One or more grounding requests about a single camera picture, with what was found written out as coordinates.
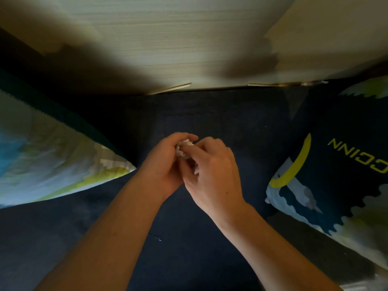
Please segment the dark fabric surface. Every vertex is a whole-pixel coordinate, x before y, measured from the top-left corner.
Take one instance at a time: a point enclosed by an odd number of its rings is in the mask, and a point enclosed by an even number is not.
[[[58,101],[99,129],[135,165],[172,132],[221,138],[235,153],[245,200],[267,217],[274,212],[264,202],[270,178],[330,98],[348,83]],[[0,289],[31,290],[131,175],[80,193],[0,210]],[[259,289],[249,264],[183,186],[158,212],[129,283],[129,290],[167,289]]]

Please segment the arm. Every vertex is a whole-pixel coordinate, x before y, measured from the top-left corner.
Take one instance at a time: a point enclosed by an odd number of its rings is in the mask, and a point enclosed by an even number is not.
[[[175,145],[187,138],[198,139],[175,133],[150,152],[136,175],[36,291],[126,290],[159,207],[183,182],[173,160]]]
[[[179,158],[193,200],[241,252],[267,291],[341,290],[245,202],[234,155],[220,139],[205,138],[181,150],[199,167],[194,175]]]

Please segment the yellow crescent moon print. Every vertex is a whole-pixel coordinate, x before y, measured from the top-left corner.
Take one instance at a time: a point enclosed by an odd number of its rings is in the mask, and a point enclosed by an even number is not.
[[[302,168],[304,162],[307,159],[308,152],[310,151],[311,146],[311,135],[308,134],[305,138],[305,141],[303,142],[303,147],[301,151],[299,152],[298,157],[295,159],[294,163],[290,166],[290,168],[279,178],[277,179],[271,179],[269,184],[273,188],[281,188],[289,183],[296,174],[300,171]]]

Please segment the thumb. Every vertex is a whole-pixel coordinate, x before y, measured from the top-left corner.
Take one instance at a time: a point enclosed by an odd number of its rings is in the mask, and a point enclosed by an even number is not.
[[[186,160],[183,157],[178,157],[179,171],[182,175],[182,179],[185,182],[195,183],[197,181],[197,176],[193,174],[190,166],[187,164]]]

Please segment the printed pillow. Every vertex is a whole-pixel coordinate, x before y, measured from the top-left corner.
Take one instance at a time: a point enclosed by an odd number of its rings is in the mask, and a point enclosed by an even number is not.
[[[388,269],[388,76],[347,88],[275,173],[267,201]]]
[[[82,191],[135,169],[112,149],[120,153],[81,117],[0,70],[0,208]]]

